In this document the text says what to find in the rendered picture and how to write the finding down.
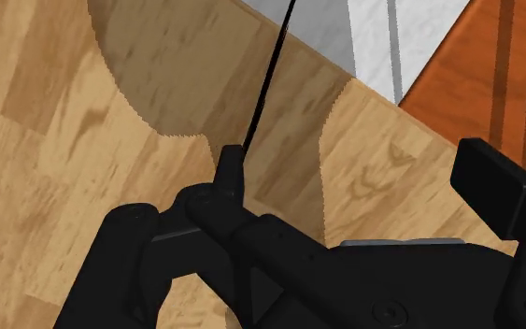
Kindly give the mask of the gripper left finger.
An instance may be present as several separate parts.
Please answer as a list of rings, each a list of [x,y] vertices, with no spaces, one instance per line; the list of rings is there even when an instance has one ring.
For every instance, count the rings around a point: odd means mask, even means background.
[[[94,238],[54,329],[156,329],[173,279],[197,274],[243,329],[328,329],[238,250],[227,251],[186,214],[195,186],[164,212],[112,209]]]

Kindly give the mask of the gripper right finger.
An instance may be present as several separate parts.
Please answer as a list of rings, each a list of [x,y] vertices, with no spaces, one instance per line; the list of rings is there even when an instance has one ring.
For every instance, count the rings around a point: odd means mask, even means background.
[[[526,170],[485,140],[463,138],[450,184],[494,234],[518,242],[495,321],[501,329],[526,329]]]

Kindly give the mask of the thin black rod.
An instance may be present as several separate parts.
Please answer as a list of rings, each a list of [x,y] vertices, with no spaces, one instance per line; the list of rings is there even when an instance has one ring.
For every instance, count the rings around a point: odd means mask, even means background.
[[[280,56],[280,53],[281,53],[281,50],[282,50],[282,47],[283,47],[283,44],[284,44],[284,40],[285,40],[286,34],[288,32],[291,15],[292,15],[292,12],[294,10],[296,1],[297,0],[290,0],[288,8],[287,8],[285,16],[284,16],[284,19],[283,19],[282,24],[280,26],[280,29],[279,29],[279,32],[278,32],[278,35],[277,35],[277,40],[276,40],[275,46],[273,48],[273,52],[272,52],[271,58],[269,60],[269,64],[267,66],[267,70],[265,72],[265,76],[264,76],[263,84],[262,84],[262,87],[261,87],[261,90],[260,90],[260,94],[259,94],[258,99],[257,99],[257,104],[256,104],[256,107],[254,108],[253,115],[252,115],[252,118],[251,118],[250,123],[249,123],[249,129],[247,130],[247,133],[245,135],[244,141],[242,143],[242,149],[243,149],[243,152],[245,154],[247,154],[248,151],[249,151],[249,147],[250,147],[251,142],[252,142],[252,140],[253,140],[253,138],[255,136],[258,124],[259,124],[259,122],[261,120],[261,117],[263,115],[263,109],[264,109],[264,105],[265,105],[266,96],[267,96],[267,93],[269,91],[269,88],[270,88],[270,85],[271,85],[271,81],[272,81],[272,78],[274,76],[275,69],[277,67],[277,62],[278,62],[278,59],[279,59],[279,56]]]

